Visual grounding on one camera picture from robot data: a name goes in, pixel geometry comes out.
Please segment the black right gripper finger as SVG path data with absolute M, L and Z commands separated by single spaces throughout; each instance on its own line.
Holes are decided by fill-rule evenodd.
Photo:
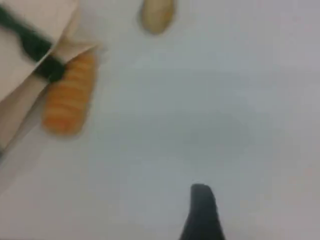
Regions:
M 206 184 L 190 188 L 190 206 L 180 240 L 225 240 L 216 198 Z

